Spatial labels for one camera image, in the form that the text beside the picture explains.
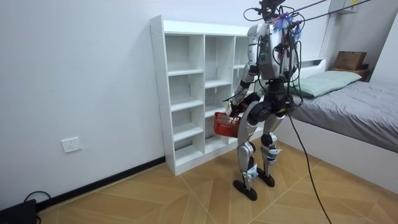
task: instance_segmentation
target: pillow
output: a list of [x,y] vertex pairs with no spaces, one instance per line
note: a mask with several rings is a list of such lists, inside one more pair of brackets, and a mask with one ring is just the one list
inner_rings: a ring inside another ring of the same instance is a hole
[[350,83],[353,83],[355,81],[358,81],[362,78],[357,73],[339,72],[339,71],[322,72],[322,73],[310,76],[309,78],[312,78],[312,77],[320,77],[320,78],[323,78],[326,80],[336,81],[336,82],[341,83],[344,86],[346,86]]
[[[316,98],[331,91],[340,90],[346,85],[361,79],[361,76],[353,72],[323,72],[300,80],[302,96]],[[290,92],[300,94],[299,87],[290,87]]]

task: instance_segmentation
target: wall outlet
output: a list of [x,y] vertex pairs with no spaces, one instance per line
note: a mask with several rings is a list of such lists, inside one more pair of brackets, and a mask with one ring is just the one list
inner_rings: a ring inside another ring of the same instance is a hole
[[80,144],[79,138],[67,139],[67,140],[63,140],[61,142],[62,142],[63,150],[66,153],[81,149],[81,144]]

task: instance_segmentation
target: wooden floor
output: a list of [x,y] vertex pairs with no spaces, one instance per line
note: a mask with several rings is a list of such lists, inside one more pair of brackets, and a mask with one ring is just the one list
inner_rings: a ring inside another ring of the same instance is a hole
[[[302,151],[284,149],[274,188],[254,181],[248,200],[232,186],[240,179],[236,151],[174,176],[163,164],[40,214],[43,224],[296,224],[327,223],[310,183]],[[261,163],[259,150],[256,162]],[[313,177],[334,224],[398,223],[398,195],[311,157]]]

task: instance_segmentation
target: red basket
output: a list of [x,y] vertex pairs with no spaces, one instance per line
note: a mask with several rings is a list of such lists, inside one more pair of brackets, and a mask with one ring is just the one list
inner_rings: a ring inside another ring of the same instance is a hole
[[226,113],[216,112],[214,118],[214,132],[216,134],[237,138],[241,118],[232,118]]

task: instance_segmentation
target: mattress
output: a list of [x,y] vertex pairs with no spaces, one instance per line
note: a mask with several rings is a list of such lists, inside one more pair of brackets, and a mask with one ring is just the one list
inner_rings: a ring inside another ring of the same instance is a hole
[[320,128],[398,152],[398,90],[355,82],[324,96],[304,99],[303,105],[292,116]]

